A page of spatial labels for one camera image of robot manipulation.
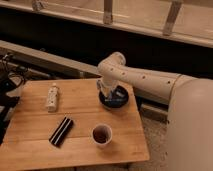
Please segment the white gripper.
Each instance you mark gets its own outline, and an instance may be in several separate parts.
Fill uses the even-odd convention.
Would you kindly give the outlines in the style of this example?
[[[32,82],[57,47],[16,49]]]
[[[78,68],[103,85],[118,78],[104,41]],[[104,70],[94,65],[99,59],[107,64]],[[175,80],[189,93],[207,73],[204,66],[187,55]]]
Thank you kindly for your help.
[[[114,91],[116,87],[116,81],[107,81],[104,78],[97,80],[97,89],[106,97],[105,101],[112,101],[112,91]]]

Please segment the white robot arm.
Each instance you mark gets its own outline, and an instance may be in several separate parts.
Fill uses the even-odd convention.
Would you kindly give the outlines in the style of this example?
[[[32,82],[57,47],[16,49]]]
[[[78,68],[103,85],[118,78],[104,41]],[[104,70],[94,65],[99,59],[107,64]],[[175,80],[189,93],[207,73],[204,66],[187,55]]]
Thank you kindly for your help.
[[[120,52],[98,64],[101,95],[113,102],[119,82],[168,106],[167,171],[213,171],[213,79],[131,68]]]

